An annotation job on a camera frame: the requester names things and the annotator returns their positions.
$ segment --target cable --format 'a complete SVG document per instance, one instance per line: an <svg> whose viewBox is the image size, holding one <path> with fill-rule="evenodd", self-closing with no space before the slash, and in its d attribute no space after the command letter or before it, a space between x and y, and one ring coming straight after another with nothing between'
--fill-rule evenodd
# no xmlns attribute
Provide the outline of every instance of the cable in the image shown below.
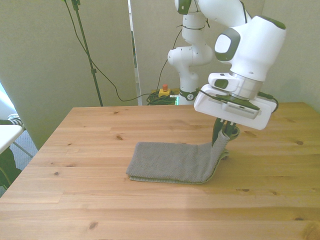
<svg viewBox="0 0 320 240"><path fill-rule="evenodd" d="M242 7L243 7L243 13L244 13L244 20L245 20L245 23L247 24L248 21L247 21L247 14L246 14L246 8L245 8L245 4L240 1L240 3L242 4Z"/></svg>
<svg viewBox="0 0 320 240"><path fill-rule="evenodd" d="M81 42L81 40L80 40L80 38L79 38L79 36L78 36L77 29L76 29L76 26L75 26L75 22L74 22L74 19L73 19L72 15L71 15L69 6L68 6L68 4L67 4L67 1L64 0L64 3L65 3L65 5L66 5L66 8L68 9L68 12L69 12L69 15L70 15L70 18L71 18L71 22L72 22L72 26L73 26L73 29L74 29L75 36L76 36L76 38L78 39L78 41L79 41L81 47L83 48L84 52L85 52L85 53L87 54L87 56L91 59L90 55L88 54L87 50L85 49L83 43ZM142 96L150 95L150 94L151 94L151 93L142 94L142 95L140 95L140 96L137 96L137 97L134 97L134 98L128 99L128 100L123 100L123 99L121 99L121 97L120 97L119 94L118 94L118 89L117 89L116 85L98 68L98 66L94 63L94 61L93 61L92 59L91 59L91 62L92 62L92 64L96 67L96 69L112 84L112 86L113 86L114 89L115 89L116 95L117 95L117 97L119 98L120 101L122 101L122 102L128 102L128 101L132 101L132 100L138 99L138 98L140 98L140 97L142 97Z"/></svg>
<svg viewBox="0 0 320 240"><path fill-rule="evenodd" d="M172 105L176 102L175 97L170 97L170 96L161 96L158 97L159 91L153 92L147 99L146 101L148 102L147 106L149 105Z"/></svg>
<svg viewBox="0 0 320 240"><path fill-rule="evenodd" d="M172 49L175 49L175 46L176 46L176 43L177 43L178 37L179 37L179 35L181 34L181 32L182 32L182 29L180 30L180 32L179 32L179 33L178 33L178 35L176 36L175 41L174 41L174 44L173 44L173 48L172 48ZM167 62L168 62L168 59L165 61L164 65L163 65L163 67L162 67L162 69L161 69L161 72L160 72L160 75L159 75L158 85L156 86L156 90L155 90L156 92L157 92L157 91L158 91L158 89L159 89L159 84L160 84L161 74L162 74L162 71L164 70L164 68L165 68L165 66L166 66L166 64L167 64Z"/></svg>
<svg viewBox="0 0 320 240"><path fill-rule="evenodd" d="M274 113L275 111L277 111L277 109L278 109L278 107L279 107L279 102L278 102L278 100L277 100L274 96L272 96L272 95L270 95L270 94L266 94L266 93L264 93L264 92L262 92L262 91L258 92L257 95L258 95L259 97L263 97L263 98L266 98L266 99L269 99L269 100L274 100L275 103L276 103L276 107L275 107L275 109L273 110L272 113Z"/></svg>

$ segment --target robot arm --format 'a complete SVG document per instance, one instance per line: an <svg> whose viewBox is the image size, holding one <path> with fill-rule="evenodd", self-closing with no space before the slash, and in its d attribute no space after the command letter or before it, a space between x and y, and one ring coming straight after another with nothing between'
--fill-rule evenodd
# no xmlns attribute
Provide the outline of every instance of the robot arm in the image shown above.
<svg viewBox="0 0 320 240"><path fill-rule="evenodd" d="M205 41L203 28L206 17L199 9L196 1L190 5L182 5L176 0L176 9L186 13L182 22L182 37L191 46L177 47L168 53L168 62L175 67L180 77L179 104L192 105L195 102L198 88L198 74L190 71L192 66L202 66L213 59L213 50Z"/></svg>
<svg viewBox="0 0 320 240"><path fill-rule="evenodd" d="M236 27L251 21L251 17L239 0L175 0L175 7L183 15L182 37L191 46L172 49L168 62L179 73L179 103L191 105L197 96L199 77L190 72L190 67L209 64L213 59L213 51L204 38L206 18Z"/></svg>
<svg viewBox="0 0 320 240"><path fill-rule="evenodd" d="M220 62L231 64L230 72L210 74L209 84L202 87L194 102L195 110L258 130L265 128L276 103L258 96L258 92L283 45L285 25L264 16L252 19L239 0L175 0L175 6L179 13L184 14L183 26L188 24L185 20L189 16L199 14L202 23L198 28L205 25L205 18L228 27L218 37L214 53ZM182 32L182 36L187 41L195 33L193 29L188 35ZM190 42L191 48L176 48L168 55L169 63L179 72L182 90L185 85L191 86L191 74L195 76L195 73L189 73L189 67L211 61L209 58L203 59L205 51L211 53L210 49L205 48L201 49L200 58L194 61L196 58L193 50L199 49L198 43L201 42L200 46L207 46L203 35L195 39L197 41ZM185 54L184 49L189 49L192 54ZM178 54L179 51L180 58L171 55L174 52ZM190 77L184 78L187 72ZM193 81L189 89L197 88L196 84L198 81Z"/></svg>
<svg viewBox="0 0 320 240"><path fill-rule="evenodd" d="M274 19L255 16L230 27L215 44L219 61L231 64L228 73L211 73L194 108L233 123L262 130L276 108L272 100L258 96L267 72L275 62L286 36L286 27Z"/></svg>

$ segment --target wood grain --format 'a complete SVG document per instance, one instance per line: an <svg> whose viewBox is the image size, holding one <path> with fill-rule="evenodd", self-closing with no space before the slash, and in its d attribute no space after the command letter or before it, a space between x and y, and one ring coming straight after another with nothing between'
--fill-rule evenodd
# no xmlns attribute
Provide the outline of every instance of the wood grain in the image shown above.
<svg viewBox="0 0 320 240"><path fill-rule="evenodd" d="M319 240L320 115L281 103L239 126L201 185L130 181L137 142L202 144L192 106L74 108L0 198L1 240Z"/></svg>

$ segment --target cloth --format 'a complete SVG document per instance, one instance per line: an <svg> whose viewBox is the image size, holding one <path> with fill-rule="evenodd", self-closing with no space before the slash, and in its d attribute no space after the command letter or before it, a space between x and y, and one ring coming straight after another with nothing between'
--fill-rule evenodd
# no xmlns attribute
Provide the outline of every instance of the cloth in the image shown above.
<svg viewBox="0 0 320 240"><path fill-rule="evenodd" d="M235 132L231 138L239 135ZM229 155L230 141L222 131L214 145L138 142L126 174L130 180L176 184L202 184L211 179L220 160Z"/></svg>

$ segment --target white wall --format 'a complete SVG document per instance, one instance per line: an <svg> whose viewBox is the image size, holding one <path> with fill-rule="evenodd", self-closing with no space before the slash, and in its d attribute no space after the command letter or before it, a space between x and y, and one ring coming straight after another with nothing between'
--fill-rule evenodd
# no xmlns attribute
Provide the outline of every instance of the white wall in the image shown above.
<svg viewBox="0 0 320 240"><path fill-rule="evenodd" d="M252 17L262 14L264 0L243 2ZM157 88L161 68L181 29L176 26L182 24L183 17L178 14L174 0L132 0L131 11L141 93L145 94ZM213 48L218 35L226 27L212 21L210 26L205 28L205 37L208 45ZM189 44L180 36L176 44L176 47L179 46ZM192 68L199 75L199 87L208 83L210 73L227 72L229 69L228 65L216 59L206 66ZM164 83L170 88L180 87L179 75L168 63L163 70L160 86Z"/></svg>
<svg viewBox="0 0 320 240"><path fill-rule="evenodd" d="M265 0L263 14L283 22L287 36L263 91L281 102L305 102L320 113L320 1Z"/></svg>
<svg viewBox="0 0 320 240"><path fill-rule="evenodd" d="M136 97L128 0L81 0L79 9L92 59L122 98ZM112 85L97 79L105 106L137 104L119 101ZM100 105L61 0L0 1L0 81L37 148L73 107Z"/></svg>

